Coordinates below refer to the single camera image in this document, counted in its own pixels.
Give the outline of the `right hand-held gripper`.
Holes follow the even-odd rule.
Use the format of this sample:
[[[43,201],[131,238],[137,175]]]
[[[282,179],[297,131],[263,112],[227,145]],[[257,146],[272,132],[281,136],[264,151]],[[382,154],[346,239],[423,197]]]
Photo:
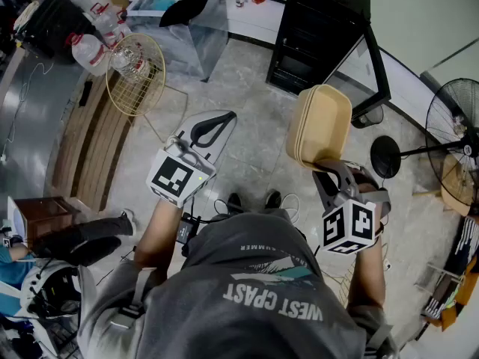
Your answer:
[[[323,207],[328,208],[322,217],[321,250],[351,255],[373,246],[376,242],[376,206],[382,206],[382,216],[391,211],[387,190],[359,194],[353,172],[343,161],[331,161],[330,167],[316,165],[315,168],[312,177]],[[339,191],[350,197],[359,195],[342,199]]]

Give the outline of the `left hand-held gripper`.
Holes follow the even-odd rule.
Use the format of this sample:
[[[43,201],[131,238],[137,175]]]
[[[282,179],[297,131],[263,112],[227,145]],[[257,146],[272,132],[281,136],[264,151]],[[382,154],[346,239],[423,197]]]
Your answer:
[[[176,207],[183,207],[216,175],[215,163],[237,124],[233,111],[203,111],[187,117],[156,154],[147,187]],[[192,148],[180,138],[192,141]]]

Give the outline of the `person's right hand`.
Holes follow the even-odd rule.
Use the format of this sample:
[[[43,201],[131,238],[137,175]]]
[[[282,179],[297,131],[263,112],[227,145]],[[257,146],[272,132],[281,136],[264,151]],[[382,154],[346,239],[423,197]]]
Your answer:
[[[368,193],[379,190],[377,182],[368,176],[364,171],[352,169],[352,175],[356,181],[360,193]]]

